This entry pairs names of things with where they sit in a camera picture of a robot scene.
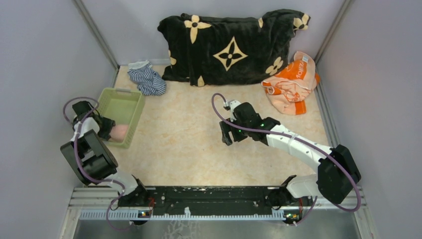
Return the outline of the pink towel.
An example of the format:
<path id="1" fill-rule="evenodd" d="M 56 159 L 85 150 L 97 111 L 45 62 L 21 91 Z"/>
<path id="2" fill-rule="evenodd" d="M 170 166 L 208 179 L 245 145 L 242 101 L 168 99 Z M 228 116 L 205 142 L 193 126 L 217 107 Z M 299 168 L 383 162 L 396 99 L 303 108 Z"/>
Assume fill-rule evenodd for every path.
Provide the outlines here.
<path id="1" fill-rule="evenodd" d="M 127 124 L 117 124 L 115 125 L 109 135 L 110 135 L 110 141 L 113 142 L 123 142 L 125 139 L 125 136 L 127 134 L 129 125 Z"/>

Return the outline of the orange white towel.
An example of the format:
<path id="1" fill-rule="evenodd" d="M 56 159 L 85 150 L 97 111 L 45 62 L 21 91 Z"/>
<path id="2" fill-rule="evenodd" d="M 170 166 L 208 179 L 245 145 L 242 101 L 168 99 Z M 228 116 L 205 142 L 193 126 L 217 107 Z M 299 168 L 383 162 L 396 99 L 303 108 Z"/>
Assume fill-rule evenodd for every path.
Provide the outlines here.
<path id="1" fill-rule="evenodd" d="M 281 72 L 261 82 L 271 104 L 282 114 L 307 112 L 305 100 L 320 82 L 313 58 L 297 51 L 293 61 Z"/>

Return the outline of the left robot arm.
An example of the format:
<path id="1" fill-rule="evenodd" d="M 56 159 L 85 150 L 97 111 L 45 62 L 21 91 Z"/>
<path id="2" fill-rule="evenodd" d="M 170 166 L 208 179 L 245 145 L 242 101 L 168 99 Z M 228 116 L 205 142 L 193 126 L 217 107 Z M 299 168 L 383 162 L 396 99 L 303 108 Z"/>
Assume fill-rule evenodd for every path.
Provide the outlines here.
<path id="1" fill-rule="evenodd" d="M 120 207 L 145 206 L 149 192 L 135 176 L 118 169 L 118 162 L 104 141 L 115 139 L 121 127 L 114 120 L 102 116 L 93 106 L 95 99 L 76 97 L 68 102 L 75 113 L 65 118 L 74 133 L 60 147 L 78 179 L 84 184 L 105 185 L 117 190 L 115 203 Z"/>

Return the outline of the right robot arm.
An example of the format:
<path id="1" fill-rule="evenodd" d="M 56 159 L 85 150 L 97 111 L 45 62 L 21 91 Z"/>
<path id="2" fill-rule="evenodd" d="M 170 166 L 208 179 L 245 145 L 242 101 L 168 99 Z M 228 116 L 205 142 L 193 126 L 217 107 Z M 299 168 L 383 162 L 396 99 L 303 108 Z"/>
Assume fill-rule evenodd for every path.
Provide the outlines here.
<path id="1" fill-rule="evenodd" d="M 230 117 L 219 123 L 223 143 L 232 145 L 249 137 L 289 153 L 314 171 L 287 180 L 280 192 L 284 204 L 293 205 L 305 196 L 319 196 L 339 206 L 351 192 L 359 193 L 357 183 L 361 175 L 347 147 L 341 144 L 331 147 L 306 139 L 276 119 L 263 119 L 248 102 L 232 100 L 223 107 L 230 112 Z"/>

